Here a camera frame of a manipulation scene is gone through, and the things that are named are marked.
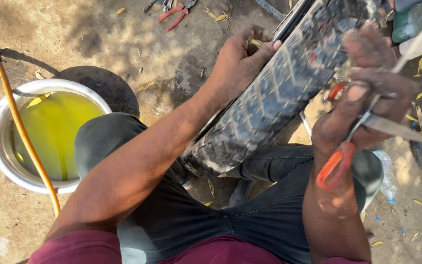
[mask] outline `black jeans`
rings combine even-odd
[[[104,115],[85,123],[74,143],[81,179],[146,128],[124,113]],[[312,163],[311,146],[257,150],[228,176],[278,183],[250,201],[226,209],[212,209],[193,199],[169,169],[149,197],[117,228],[123,262],[156,263],[204,239],[231,234],[291,264],[310,263],[302,224],[302,200]],[[361,151],[356,153],[352,169],[361,212],[380,188],[382,165],[374,154]]]

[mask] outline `hand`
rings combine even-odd
[[[356,119],[364,113],[372,93],[382,95],[372,112],[399,123],[418,90],[417,83],[390,72],[395,65],[390,39],[382,38],[372,23],[367,23],[360,30],[348,31],[344,35],[343,45],[357,67],[349,70],[351,85],[335,108],[314,125],[314,166],[317,165],[318,170],[347,136]],[[361,150],[390,137],[361,125],[352,142],[356,150]]]
[[[252,39],[268,43],[258,49]],[[270,41],[271,35],[255,25],[244,27],[226,41],[206,86],[222,107],[245,91],[282,45],[279,40]]]

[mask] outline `steel bowl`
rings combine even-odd
[[[14,99],[17,107],[20,108],[27,101],[51,92],[76,93],[96,103],[105,114],[112,112],[107,103],[88,87],[61,79],[37,80],[21,85],[14,89]],[[13,120],[11,111],[9,110],[8,99],[4,97],[0,100],[0,169],[9,179],[18,185],[37,193],[48,194],[48,189],[45,187],[42,179],[38,175],[27,171],[17,161],[14,155],[10,133]],[[80,179],[52,181],[53,187],[59,194],[72,193],[79,182]]]

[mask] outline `fingernail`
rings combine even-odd
[[[281,40],[276,40],[273,43],[273,49],[278,50],[283,45],[283,42]]]
[[[365,86],[354,85],[349,87],[347,99],[349,101],[357,101],[361,99],[369,89]]]

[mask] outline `yellow hose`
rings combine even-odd
[[[29,135],[27,135],[27,131],[25,130],[24,124],[22,122],[22,118],[19,114],[19,109],[14,100],[14,96],[12,93],[11,84],[9,83],[8,75],[4,70],[3,63],[0,59],[0,77],[1,81],[3,82],[4,93],[6,94],[6,98],[9,102],[9,109],[11,110],[12,117],[14,118],[15,126],[17,127],[17,131],[22,138],[22,142],[24,143],[25,148],[29,152],[29,155],[37,168],[40,177],[42,177],[43,182],[45,183],[46,188],[50,194],[50,198],[52,200],[53,209],[55,211],[55,218],[60,213],[60,202],[58,201],[58,197],[56,196],[55,189],[53,188],[53,184],[48,177],[48,174],[45,171],[40,159],[38,158],[37,153],[35,152],[34,146],[32,145],[31,140],[29,139]]]

